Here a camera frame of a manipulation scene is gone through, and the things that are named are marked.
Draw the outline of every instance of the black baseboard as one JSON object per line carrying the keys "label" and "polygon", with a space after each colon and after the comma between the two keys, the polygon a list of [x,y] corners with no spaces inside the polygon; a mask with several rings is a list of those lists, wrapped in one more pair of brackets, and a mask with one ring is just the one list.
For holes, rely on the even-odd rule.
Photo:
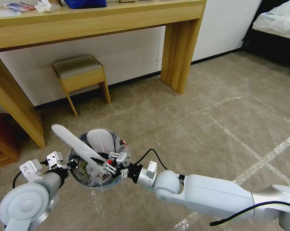
{"label": "black baseboard", "polygon": [[195,61],[191,62],[191,65],[194,65],[194,64],[197,64],[197,63],[202,63],[202,62],[208,61],[210,59],[215,59],[215,58],[218,58],[218,57],[221,57],[221,56],[224,56],[224,55],[228,55],[230,53],[234,53],[234,52],[240,51],[240,49],[241,48],[237,48],[237,49],[226,51],[226,52],[223,52],[223,53],[220,53],[220,54],[217,54],[217,55],[213,55],[213,56],[210,56],[210,57],[207,57],[207,58],[195,60]]}
{"label": "black baseboard", "polygon": [[[239,50],[240,50],[240,48],[235,49],[235,50],[231,50],[231,51],[227,51],[227,52],[224,52],[224,53],[221,53],[221,54],[218,54],[218,55],[213,55],[213,56],[210,56],[210,57],[207,57],[207,58],[199,59],[199,60],[191,62],[191,65],[194,65],[194,64],[197,64],[197,63],[201,63],[201,62],[205,62],[205,61],[208,61],[210,59],[218,58],[218,57],[221,57],[221,56],[224,56],[224,55],[227,55],[227,54],[239,51]],[[134,82],[137,82],[137,81],[140,81],[140,80],[152,78],[152,77],[160,75],[160,74],[161,74],[161,71],[157,71],[157,72],[153,72],[153,73],[150,73],[150,74],[142,75],[142,76],[139,76],[139,77],[136,77],[136,78],[133,78],[133,79],[125,80],[125,81],[122,81],[122,82],[119,82],[119,83],[114,83],[112,85],[109,85],[109,89],[121,87],[121,86],[124,86],[124,85],[127,85],[127,84],[131,84],[131,83],[134,83]],[[73,95],[73,96],[71,96],[71,99],[73,101],[75,101],[75,102],[78,102],[78,101],[81,101],[81,100],[84,100],[84,99],[88,99],[88,98],[91,98],[91,97],[94,97],[94,96],[97,96],[97,95],[100,95],[100,89],[94,89],[94,90],[83,92],[83,93],[80,93],[80,94],[77,94],[77,95]],[[48,103],[45,103],[45,104],[41,104],[41,105],[35,106],[35,109],[37,111],[39,111],[39,110],[47,109],[47,108],[50,108],[50,107],[62,105],[62,104],[65,104],[65,103],[67,103],[67,99],[66,98],[62,98],[62,99],[58,99],[58,100],[55,100],[55,101],[52,101],[52,102],[48,102]]]}

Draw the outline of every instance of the white bedding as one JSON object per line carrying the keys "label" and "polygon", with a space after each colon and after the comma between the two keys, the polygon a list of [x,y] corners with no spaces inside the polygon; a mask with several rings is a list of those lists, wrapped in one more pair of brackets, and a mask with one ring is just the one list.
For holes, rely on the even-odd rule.
{"label": "white bedding", "polygon": [[253,29],[290,39],[290,1],[260,14]]}

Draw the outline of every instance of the desk leg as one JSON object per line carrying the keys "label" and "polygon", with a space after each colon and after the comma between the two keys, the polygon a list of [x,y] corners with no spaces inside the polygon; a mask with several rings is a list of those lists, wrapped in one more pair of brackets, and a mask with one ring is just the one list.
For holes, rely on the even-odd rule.
{"label": "desk leg", "polygon": [[166,25],[161,80],[184,93],[201,19]]}
{"label": "desk leg", "polygon": [[40,115],[0,59],[0,104],[30,137],[45,147]]}

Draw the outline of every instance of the floor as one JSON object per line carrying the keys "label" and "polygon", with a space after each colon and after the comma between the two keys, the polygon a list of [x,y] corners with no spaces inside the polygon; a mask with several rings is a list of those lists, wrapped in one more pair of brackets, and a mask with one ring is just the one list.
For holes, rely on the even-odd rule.
{"label": "floor", "polygon": [[[76,135],[109,128],[128,143],[134,160],[154,148],[176,173],[232,180],[250,191],[290,185],[290,69],[238,52],[191,66],[184,95],[159,76],[113,89],[110,95],[111,105],[99,97],[76,104],[78,118],[68,103],[41,111],[47,147],[41,150],[27,138],[20,161],[0,168],[0,201],[20,164],[44,160],[54,150],[67,157],[69,149],[51,132],[53,123]],[[150,160],[157,161],[148,155],[142,163]],[[130,179],[110,191],[92,192],[69,177],[59,194],[59,204],[38,231],[282,230],[277,220],[210,227],[216,218],[159,201]]]}

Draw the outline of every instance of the stool cushion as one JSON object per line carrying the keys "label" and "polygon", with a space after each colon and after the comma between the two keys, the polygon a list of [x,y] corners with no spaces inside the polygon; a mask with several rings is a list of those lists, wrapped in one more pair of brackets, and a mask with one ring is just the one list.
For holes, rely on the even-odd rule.
{"label": "stool cushion", "polygon": [[71,58],[54,63],[54,68],[62,79],[101,69],[102,65],[91,55]]}

